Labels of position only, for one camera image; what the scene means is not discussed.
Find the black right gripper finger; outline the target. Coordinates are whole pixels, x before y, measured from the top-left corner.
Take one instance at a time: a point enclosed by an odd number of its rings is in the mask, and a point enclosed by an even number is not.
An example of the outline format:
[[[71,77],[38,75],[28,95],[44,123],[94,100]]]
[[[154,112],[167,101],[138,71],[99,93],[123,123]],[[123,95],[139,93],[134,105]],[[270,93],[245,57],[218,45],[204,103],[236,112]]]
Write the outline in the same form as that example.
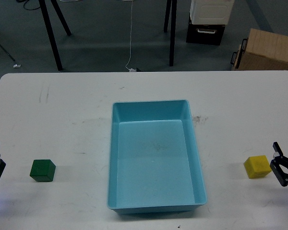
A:
[[[279,144],[273,143],[273,159],[270,162],[270,168],[281,186],[288,186],[288,157],[284,156]]]

